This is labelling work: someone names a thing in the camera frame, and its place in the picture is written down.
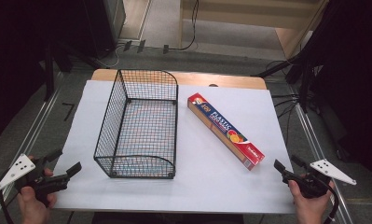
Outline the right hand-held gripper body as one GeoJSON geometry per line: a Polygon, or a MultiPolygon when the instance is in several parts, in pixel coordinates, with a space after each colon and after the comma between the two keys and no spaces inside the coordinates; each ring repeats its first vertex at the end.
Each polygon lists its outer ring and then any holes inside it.
{"type": "Polygon", "coordinates": [[[282,182],[285,184],[289,180],[296,181],[305,198],[318,198],[325,195],[332,178],[351,185],[357,184],[355,179],[343,173],[327,159],[310,162],[308,165],[309,168],[305,170],[304,175],[296,175],[286,170],[288,176],[282,176],[282,182]]]}

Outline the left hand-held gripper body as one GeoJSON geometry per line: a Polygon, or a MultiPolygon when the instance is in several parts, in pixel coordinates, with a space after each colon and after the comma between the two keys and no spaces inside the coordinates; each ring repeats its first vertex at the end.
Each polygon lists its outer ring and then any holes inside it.
{"type": "Polygon", "coordinates": [[[0,190],[10,184],[14,184],[17,190],[29,186],[34,189],[38,201],[48,206],[47,196],[60,190],[67,189],[70,178],[64,175],[47,176],[43,158],[30,159],[25,154],[20,154],[13,165],[5,173],[0,181],[0,190]]]}

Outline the person's left hand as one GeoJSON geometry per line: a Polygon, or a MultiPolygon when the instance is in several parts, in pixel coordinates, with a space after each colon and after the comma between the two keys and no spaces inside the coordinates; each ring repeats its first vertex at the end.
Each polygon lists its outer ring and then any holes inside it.
{"type": "Polygon", "coordinates": [[[48,206],[38,201],[32,187],[26,186],[17,195],[21,211],[21,224],[48,224],[50,211],[57,202],[57,195],[50,193],[47,196],[48,206]]]}

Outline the person's right hand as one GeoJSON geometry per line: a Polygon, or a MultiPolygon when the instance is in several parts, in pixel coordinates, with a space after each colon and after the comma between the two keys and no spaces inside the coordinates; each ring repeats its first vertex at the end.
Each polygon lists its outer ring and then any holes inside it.
{"type": "Polygon", "coordinates": [[[296,181],[289,180],[288,186],[296,208],[296,223],[323,224],[324,211],[327,208],[332,192],[328,190],[324,196],[308,199],[302,195],[296,181]]]}

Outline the red plastic wrap box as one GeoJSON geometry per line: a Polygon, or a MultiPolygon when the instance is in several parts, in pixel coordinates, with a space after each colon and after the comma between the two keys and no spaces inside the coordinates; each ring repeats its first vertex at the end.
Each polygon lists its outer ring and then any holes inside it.
{"type": "Polygon", "coordinates": [[[189,96],[187,107],[238,158],[246,169],[252,170],[265,159],[265,155],[201,94],[195,93],[189,96]]]}

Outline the white paper sheet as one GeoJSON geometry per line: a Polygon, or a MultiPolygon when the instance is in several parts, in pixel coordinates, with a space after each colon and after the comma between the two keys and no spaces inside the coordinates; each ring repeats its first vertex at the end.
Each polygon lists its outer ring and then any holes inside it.
{"type": "Polygon", "coordinates": [[[292,214],[289,189],[273,163],[291,162],[269,91],[182,85],[179,88],[176,175],[172,179],[110,178],[93,159],[103,122],[109,81],[87,82],[63,154],[64,172],[81,171],[58,193],[57,208],[84,211],[155,211],[238,214],[292,214]],[[246,136],[265,158],[247,170],[187,108],[200,93],[246,136]]]}

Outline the black metal stand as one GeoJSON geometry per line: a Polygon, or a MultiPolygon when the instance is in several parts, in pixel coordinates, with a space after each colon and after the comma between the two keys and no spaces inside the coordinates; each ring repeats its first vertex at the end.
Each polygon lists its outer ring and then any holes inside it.
{"type": "Polygon", "coordinates": [[[285,67],[291,66],[289,72],[285,76],[285,80],[288,84],[295,84],[301,79],[299,103],[303,110],[306,110],[307,95],[312,80],[312,71],[318,64],[320,54],[326,49],[328,33],[333,27],[331,20],[336,19],[338,9],[340,8],[340,1],[341,0],[324,0],[324,3],[319,7],[322,17],[315,30],[312,32],[310,39],[298,54],[290,57],[285,62],[279,63],[257,74],[257,76],[261,78],[268,77],[285,67]]]}
{"type": "Polygon", "coordinates": [[[46,95],[44,101],[53,95],[54,92],[54,76],[53,76],[53,64],[56,63],[61,71],[70,72],[72,64],[69,56],[73,55],[83,63],[88,64],[94,69],[103,68],[102,65],[90,59],[87,55],[81,51],[71,47],[70,45],[61,41],[46,41],[43,44],[44,52],[44,77],[46,84],[46,95]]]}

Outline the wooden table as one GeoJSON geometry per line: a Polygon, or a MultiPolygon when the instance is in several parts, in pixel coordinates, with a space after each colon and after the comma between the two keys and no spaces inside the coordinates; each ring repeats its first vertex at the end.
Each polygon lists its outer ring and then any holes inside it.
{"type": "Polygon", "coordinates": [[[222,74],[171,71],[179,85],[212,86],[226,88],[265,90],[266,82],[261,77],[242,77],[222,74]]]}

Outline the dark cabinet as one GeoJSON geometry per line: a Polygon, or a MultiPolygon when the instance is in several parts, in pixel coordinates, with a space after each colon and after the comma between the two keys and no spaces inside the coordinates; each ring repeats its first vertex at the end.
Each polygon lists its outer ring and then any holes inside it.
{"type": "Polygon", "coordinates": [[[117,46],[126,19],[123,0],[83,0],[89,23],[91,56],[101,59],[117,46]]]}

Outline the aluminium floor rail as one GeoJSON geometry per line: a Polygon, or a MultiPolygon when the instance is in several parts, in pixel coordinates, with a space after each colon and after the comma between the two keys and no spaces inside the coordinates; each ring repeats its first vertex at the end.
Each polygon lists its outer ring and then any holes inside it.
{"type": "MultiPolygon", "coordinates": [[[[300,120],[300,123],[302,125],[302,128],[304,130],[304,133],[308,139],[313,158],[316,161],[325,159],[326,155],[324,154],[322,146],[312,127],[312,124],[310,122],[308,115],[303,111],[303,109],[299,105],[296,106],[296,112],[300,120]]],[[[342,195],[342,190],[340,188],[342,184],[340,183],[339,180],[334,180],[334,183],[336,185],[335,192],[336,192],[336,195],[338,196],[338,210],[337,210],[337,214],[336,214],[336,217],[333,223],[334,224],[354,224],[351,218],[351,215],[349,213],[348,206],[346,205],[345,198],[342,195]]]]}
{"type": "Polygon", "coordinates": [[[20,154],[29,154],[33,149],[67,76],[67,73],[57,72],[51,96],[45,101],[46,87],[40,88],[0,135],[0,181],[20,154]]]}

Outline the light wooden furniture frame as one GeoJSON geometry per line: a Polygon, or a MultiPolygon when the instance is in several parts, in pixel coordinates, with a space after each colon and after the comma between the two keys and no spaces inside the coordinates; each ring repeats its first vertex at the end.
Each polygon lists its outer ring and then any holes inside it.
{"type": "Polygon", "coordinates": [[[286,59],[299,52],[305,36],[320,23],[330,0],[199,0],[197,18],[273,27],[286,59]]]}

